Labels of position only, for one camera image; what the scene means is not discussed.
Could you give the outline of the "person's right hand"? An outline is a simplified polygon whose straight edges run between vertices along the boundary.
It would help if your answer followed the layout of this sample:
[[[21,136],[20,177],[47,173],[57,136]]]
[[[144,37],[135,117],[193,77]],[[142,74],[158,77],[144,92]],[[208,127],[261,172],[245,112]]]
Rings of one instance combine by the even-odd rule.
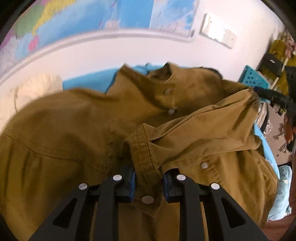
[[[283,119],[283,129],[285,135],[285,141],[287,144],[290,144],[293,141],[294,127],[293,127],[293,118],[291,118],[287,113]]]

